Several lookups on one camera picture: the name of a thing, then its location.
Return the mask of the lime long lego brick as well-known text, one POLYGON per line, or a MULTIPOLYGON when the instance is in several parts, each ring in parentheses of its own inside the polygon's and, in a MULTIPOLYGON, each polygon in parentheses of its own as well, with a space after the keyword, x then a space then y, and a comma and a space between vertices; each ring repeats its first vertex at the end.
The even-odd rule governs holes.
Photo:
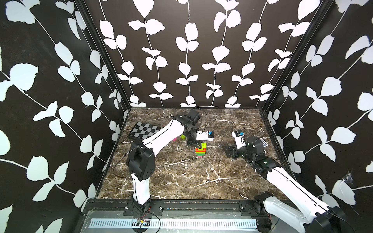
POLYGON ((203 142, 199 144, 198 147, 196 147, 195 149, 199 151, 203 151, 203 150, 206 150, 206 148, 207 148, 207 144, 203 142))

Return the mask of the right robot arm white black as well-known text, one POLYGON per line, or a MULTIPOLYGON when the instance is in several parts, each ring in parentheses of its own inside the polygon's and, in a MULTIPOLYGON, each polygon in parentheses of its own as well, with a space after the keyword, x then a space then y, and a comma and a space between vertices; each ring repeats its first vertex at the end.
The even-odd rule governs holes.
POLYGON ((266 156, 259 137, 232 132, 234 146, 223 146, 227 157, 243 158, 265 180, 277 187, 294 205, 291 207, 269 192, 256 196, 260 214, 272 214, 299 233, 352 233, 346 214, 331 207, 302 187, 274 159, 266 156))

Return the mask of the red long lego brick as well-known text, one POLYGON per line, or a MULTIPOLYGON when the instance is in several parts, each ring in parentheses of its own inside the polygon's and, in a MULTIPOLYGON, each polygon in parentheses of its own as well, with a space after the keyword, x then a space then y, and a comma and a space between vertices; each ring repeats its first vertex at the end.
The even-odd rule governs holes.
POLYGON ((202 152, 202 151, 205 151, 205 152, 206 152, 206 148, 203 148, 203 149, 198 149, 198 148, 196 148, 196 149, 195 149, 195 152, 202 152))

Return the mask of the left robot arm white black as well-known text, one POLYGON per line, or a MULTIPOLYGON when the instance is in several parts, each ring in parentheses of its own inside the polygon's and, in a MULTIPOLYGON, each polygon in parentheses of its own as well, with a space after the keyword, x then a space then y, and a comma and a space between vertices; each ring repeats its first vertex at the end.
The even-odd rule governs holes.
POLYGON ((187 115, 176 115, 158 133, 143 141, 134 140, 128 152, 126 165, 133 180, 133 199, 144 206, 151 199, 150 177, 155 171, 157 154, 175 138, 184 135, 188 146, 200 148, 197 130, 194 128, 200 114, 190 110, 187 115))

